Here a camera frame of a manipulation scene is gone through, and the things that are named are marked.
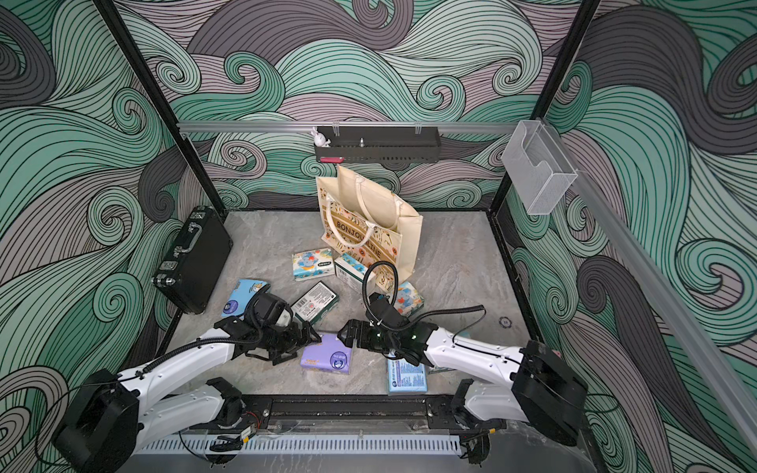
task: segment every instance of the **marble surface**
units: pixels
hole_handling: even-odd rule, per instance
[[[337,306],[316,324],[318,331],[337,331],[349,319],[365,319],[360,294],[336,276],[296,282],[291,255],[325,247],[316,212],[233,212],[226,228],[234,241],[229,260],[204,313],[185,314],[169,350],[202,335],[220,318],[223,306],[243,278],[271,283],[271,293],[294,303],[318,281],[339,294]],[[428,212],[423,227],[416,271],[408,279],[425,299],[427,310],[484,304],[487,316],[469,330],[472,338],[504,346],[523,346],[528,330],[523,322],[502,257],[483,212]],[[478,313],[431,317],[439,326],[457,331]],[[240,356],[210,369],[177,392],[186,392],[207,379],[223,376],[246,394],[386,394],[387,360],[380,353],[354,349],[349,375],[302,369],[295,359],[271,366]],[[430,394],[453,394],[461,372],[428,375]]]

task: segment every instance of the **robotic arm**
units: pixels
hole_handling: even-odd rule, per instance
[[[242,354],[275,365],[321,341],[309,323],[292,323],[289,305],[267,290],[266,286],[255,294],[243,318],[226,317],[196,341],[118,375],[101,370],[90,376],[53,435],[61,455],[77,471],[116,471],[147,443],[183,428],[211,421],[227,428],[246,427],[241,425],[241,393],[222,378],[187,394],[169,394]],[[420,321],[433,313],[408,321],[386,296],[364,295],[364,300],[370,322],[350,320],[338,333],[346,346],[356,344],[416,366],[470,373],[483,381],[461,385],[467,390],[466,416],[530,422],[545,436],[575,445],[587,385],[545,345],[530,341],[525,348],[501,347],[456,337]],[[254,348],[266,349],[269,356],[249,353]]]

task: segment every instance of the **tote bag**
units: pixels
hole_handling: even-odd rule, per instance
[[[339,254],[347,253],[366,266],[389,261],[399,281],[413,274],[423,217],[384,186],[337,167],[337,177],[317,177],[322,240]],[[374,271],[376,284],[391,292],[394,277],[387,266]]]

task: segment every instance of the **rabbit figurine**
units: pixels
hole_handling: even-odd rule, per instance
[[[316,146],[328,148],[331,144],[331,140],[326,139],[323,133],[318,133],[315,126],[310,130],[310,134],[313,136],[313,143],[315,143]]]

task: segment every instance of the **metal vent grille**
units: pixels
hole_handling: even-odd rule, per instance
[[[215,443],[205,435],[183,435],[187,447],[196,453],[217,453],[208,447]],[[189,454],[178,435],[169,435],[149,443],[137,454]],[[239,452],[245,455],[301,455],[301,454],[381,454],[392,455],[457,455],[458,437],[450,435],[258,435],[252,437]]]

